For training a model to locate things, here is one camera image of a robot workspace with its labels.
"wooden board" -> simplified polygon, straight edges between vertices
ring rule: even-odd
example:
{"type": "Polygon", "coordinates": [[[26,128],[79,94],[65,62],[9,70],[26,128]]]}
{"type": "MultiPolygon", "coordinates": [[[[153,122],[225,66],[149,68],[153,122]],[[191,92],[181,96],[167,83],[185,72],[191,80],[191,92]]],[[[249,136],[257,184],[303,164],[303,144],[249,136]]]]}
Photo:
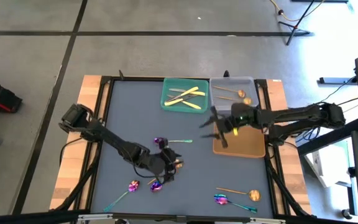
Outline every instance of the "wooden board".
{"type": "MultiPolygon", "coordinates": [[[[98,96],[101,76],[85,75],[83,84],[81,86],[80,95],[77,103],[81,103],[89,108],[94,108],[98,96]]],[[[287,108],[283,84],[280,80],[267,80],[269,98],[272,110],[282,110],[287,108]]],[[[99,117],[101,117],[104,107],[106,106],[106,94],[108,85],[103,91],[102,103],[99,117]]],[[[264,102],[263,93],[260,92],[261,105],[264,102]]],[[[79,137],[77,133],[70,133],[67,141],[72,141],[79,137]]],[[[293,139],[287,139],[288,142],[293,142],[293,139]]],[[[80,140],[66,147],[63,154],[62,164],[58,173],[55,190],[52,196],[50,208],[56,208],[69,195],[77,184],[80,178],[81,167],[85,156],[86,141],[80,140]]],[[[95,145],[90,156],[93,159],[95,145]]],[[[311,213],[305,180],[303,178],[302,168],[298,156],[298,151],[291,145],[285,144],[280,146],[280,155],[282,160],[283,173],[285,178],[285,185],[295,198],[295,200],[302,206],[302,208],[311,213]]],[[[80,208],[85,207],[85,200],[88,194],[89,183],[87,183],[83,190],[80,208]]],[[[278,211],[283,212],[283,204],[280,190],[275,186],[276,198],[278,202],[278,211]]]]}

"yellow cable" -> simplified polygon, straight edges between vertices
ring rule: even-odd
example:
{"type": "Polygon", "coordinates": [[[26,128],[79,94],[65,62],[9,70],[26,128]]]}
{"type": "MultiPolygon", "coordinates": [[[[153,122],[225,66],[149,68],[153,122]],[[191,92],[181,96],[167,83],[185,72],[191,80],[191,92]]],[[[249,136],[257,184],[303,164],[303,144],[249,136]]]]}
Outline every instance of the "yellow cable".
{"type": "MultiPolygon", "coordinates": [[[[281,10],[280,7],[277,5],[277,3],[276,3],[274,0],[270,0],[270,2],[273,3],[274,7],[276,7],[276,9],[277,9],[278,11],[281,10]]],[[[309,13],[307,13],[307,14],[305,15],[305,17],[308,16],[308,15],[310,15],[312,12],[314,12],[314,10],[316,10],[323,2],[325,2],[325,0],[321,0],[320,4],[318,4],[312,11],[310,11],[309,13]]],[[[300,18],[299,18],[299,19],[289,19],[286,15],[284,15],[284,12],[281,14],[281,16],[283,16],[284,19],[286,19],[286,20],[288,20],[288,21],[290,21],[290,22],[296,22],[296,21],[299,21],[299,20],[300,20],[300,18]]]]}

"gray floor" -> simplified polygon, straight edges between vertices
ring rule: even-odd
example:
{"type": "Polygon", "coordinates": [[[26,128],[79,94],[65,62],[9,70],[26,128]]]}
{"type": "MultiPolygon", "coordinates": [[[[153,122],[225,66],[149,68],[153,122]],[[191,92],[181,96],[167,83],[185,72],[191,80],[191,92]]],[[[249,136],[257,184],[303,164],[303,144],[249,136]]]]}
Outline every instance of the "gray floor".
{"type": "MultiPolygon", "coordinates": [[[[299,17],[307,3],[277,1],[288,17],[299,17]]],[[[165,77],[232,76],[281,79],[288,105],[325,98],[337,86],[319,86],[322,76],[352,77],[358,57],[358,2],[324,3],[301,28],[314,37],[77,37],[53,111],[24,212],[48,209],[58,172],[58,155],[67,135],[57,123],[76,101],[83,75],[165,77]]],[[[80,0],[0,0],[0,30],[72,30],[80,0]]],[[[97,0],[89,1],[80,30],[286,30],[277,25],[269,0],[97,0]]],[[[0,84],[24,99],[17,114],[0,114],[0,215],[11,211],[40,121],[47,107],[69,37],[0,37],[0,84]]],[[[347,86],[330,101],[357,96],[347,86]]],[[[347,208],[345,189],[323,189],[305,170],[313,213],[340,219],[347,208]]]]}

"equipment stand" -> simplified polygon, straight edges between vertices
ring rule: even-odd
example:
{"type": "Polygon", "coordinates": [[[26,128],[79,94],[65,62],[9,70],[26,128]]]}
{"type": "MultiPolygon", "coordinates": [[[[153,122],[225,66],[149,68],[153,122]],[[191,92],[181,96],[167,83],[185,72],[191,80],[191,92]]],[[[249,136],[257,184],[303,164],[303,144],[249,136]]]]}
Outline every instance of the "equipment stand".
{"type": "MultiPolygon", "coordinates": [[[[278,22],[279,24],[283,24],[283,25],[285,25],[285,26],[288,26],[288,27],[291,27],[291,28],[292,28],[292,33],[291,33],[290,38],[288,38],[288,41],[287,41],[287,43],[286,43],[287,46],[290,45],[291,40],[292,40],[292,37],[295,35],[295,32],[302,31],[302,32],[304,33],[304,35],[310,34],[310,31],[299,29],[298,26],[299,26],[299,24],[301,23],[302,19],[305,17],[306,13],[308,13],[308,11],[309,11],[311,5],[314,3],[314,1],[315,1],[315,0],[312,0],[312,1],[310,2],[310,5],[308,6],[308,8],[307,8],[306,11],[303,13],[303,15],[301,16],[301,18],[299,19],[299,21],[296,23],[295,26],[290,25],[290,24],[287,24],[287,23],[282,22],[282,21],[279,21],[279,22],[278,22]]],[[[278,15],[281,15],[281,14],[283,14],[283,13],[284,13],[284,11],[281,9],[281,10],[279,10],[278,15]]]]}

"green tray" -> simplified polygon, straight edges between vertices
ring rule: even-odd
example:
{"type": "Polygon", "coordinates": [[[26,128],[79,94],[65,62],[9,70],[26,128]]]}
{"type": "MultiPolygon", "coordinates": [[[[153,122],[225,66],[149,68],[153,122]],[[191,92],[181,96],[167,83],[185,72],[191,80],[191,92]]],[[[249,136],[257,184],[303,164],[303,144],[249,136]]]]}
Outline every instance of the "green tray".
{"type": "Polygon", "coordinates": [[[208,88],[209,84],[206,80],[194,80],[186,78],[164,78],[162,95],[161,95],[161,107],[164,110],[187,112],[187,113],[204,113],[208,109],[208,88]],[[201,107],[200,110],[194,109],[184,103],[176,103],[171,106],[165,106],[164,102],[169,99],[167,95],[177,96],[180,92],[170,91],[170,88],[177,88],[181,90],[189,90],[195,86],[198,86],[197,91],[202,91],[205,96],[196,96],[194,98],[186,100],[189,103],[194,103],[201,107]]]}

